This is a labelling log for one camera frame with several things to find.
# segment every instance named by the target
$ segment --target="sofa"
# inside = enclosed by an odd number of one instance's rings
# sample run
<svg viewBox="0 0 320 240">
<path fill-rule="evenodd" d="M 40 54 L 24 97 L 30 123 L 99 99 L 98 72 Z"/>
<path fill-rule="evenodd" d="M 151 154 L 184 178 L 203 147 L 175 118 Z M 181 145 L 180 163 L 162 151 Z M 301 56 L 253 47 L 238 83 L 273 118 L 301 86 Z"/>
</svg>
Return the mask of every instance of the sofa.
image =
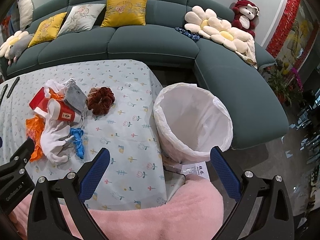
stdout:
<svg viewBox="0 0 320 240">
<path fill-rule="evenodd" d="M 52 0 L 34 10 L 27 31 L 35 33 L 48 17 L 69 13 L 74 5 L 86 3 L 106 0 Z M 219 18 L 230 22 L 234 18 L 231 9 L 212 0 L 148 0 L 145 26 L 100 27 L 104 8 L 90 31 L 69 33 L 32 46 L 10 67 L 1 58 L 2 72 L 12 78 L 51 66 L 104 59 L 134 59 L 147 65 L 191 68 L 199 85 L 228 109 L 234 149 L 253 147 L 285 135 L 286 114 L 256 69 L 219 44 L 203 38 L 194 42 L 174 29 L 184 26 L 186 12 L 195 5 L 204 10 L 211 8 Z M 275 64 L 261 46 L 256 44 L 255 48 L 260 68 Z"/>
</svg>

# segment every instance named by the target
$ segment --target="pink fleece fabric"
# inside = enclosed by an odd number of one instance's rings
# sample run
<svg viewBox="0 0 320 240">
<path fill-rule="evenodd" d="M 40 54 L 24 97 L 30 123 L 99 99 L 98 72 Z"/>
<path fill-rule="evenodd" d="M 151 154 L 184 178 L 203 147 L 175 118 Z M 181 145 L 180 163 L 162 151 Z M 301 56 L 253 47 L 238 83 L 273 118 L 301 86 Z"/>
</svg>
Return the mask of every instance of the pink fleece fabric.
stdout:
<svg viewBox="0 0 320 240">
<path fill-rule="evenodd" d="M 15 209 L 27 229 L 31 195 Z M 72 234 L 82 239 L 66 206 L 62 212 Z M 183 185 L 163 206 L 130 211 L 89 210 L 110 240 L 210 240 L 222 226 L 223 199 L 210 181 L 187 175 Z"/>
</svg>

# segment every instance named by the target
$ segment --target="brown hair scrunchie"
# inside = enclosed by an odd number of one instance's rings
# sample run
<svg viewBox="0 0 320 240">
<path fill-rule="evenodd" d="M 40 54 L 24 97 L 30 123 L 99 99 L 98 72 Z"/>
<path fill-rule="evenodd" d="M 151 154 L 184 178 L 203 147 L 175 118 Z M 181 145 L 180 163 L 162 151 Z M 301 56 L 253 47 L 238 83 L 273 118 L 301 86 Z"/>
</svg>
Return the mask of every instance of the brown hair scrunchie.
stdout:
<svg viewBox="0 0 320 240">
<path fill-rule="evenodd" d="M 110 88 L 91 88 L 88 94 L 87 106 L 88 109 L 93 109 L 95 115 L 107 114 L 115 97 Z"/>
</svg>

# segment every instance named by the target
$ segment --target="trash can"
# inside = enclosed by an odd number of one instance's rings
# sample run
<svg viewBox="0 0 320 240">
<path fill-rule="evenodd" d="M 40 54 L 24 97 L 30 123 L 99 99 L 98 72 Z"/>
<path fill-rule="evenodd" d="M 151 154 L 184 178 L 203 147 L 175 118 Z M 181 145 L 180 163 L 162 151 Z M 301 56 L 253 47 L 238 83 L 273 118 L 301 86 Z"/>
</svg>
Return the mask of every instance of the trash can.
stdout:
<svg viewBox="0 0 320 240">
<path fill-rule="evenodd" d="M 183 164 L 210 160 L 210 150 L 229 149 L 233 138 L 230 115 L 223 103 L 196 84 L 163 88 L 153 112 L 164 154 Z"/>
</svg>

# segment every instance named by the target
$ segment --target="metal screw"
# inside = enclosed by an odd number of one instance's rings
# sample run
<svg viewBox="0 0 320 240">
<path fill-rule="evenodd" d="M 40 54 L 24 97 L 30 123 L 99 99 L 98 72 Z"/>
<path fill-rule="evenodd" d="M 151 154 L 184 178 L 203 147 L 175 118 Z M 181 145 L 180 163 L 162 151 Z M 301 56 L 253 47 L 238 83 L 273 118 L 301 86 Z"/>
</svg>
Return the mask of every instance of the metal screw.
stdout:
<svg viewBox="0 0 320 240">
<path fill-rule="evenodd" d="M 76 176 L 76 174 L 74 172 L 70 172 L 67 174 L 68 179 L 73 179 L 75 176 Z"/>
<path fill-rule="evenodd" d="M 279 182 L 281 182 L 281 181 L 282 181 L 282 177 L 279 176 L 279 175 L 277 175 L 277 176 L 276 176 L 276 180 L 279 181 Z"/>
<path fill-rule="evenodd" d="M 39 179 L 38 179 L 38 182 L 39 183 L 43 183 L 45 181 L 45 177 L 40 177 Z"/>
<path fill-rule="evenodd" d="M 252 178 L 253 177 L 253 173 L 251 171 L 246 171 L 244 174 L 248 178 Z"/>
</svg>

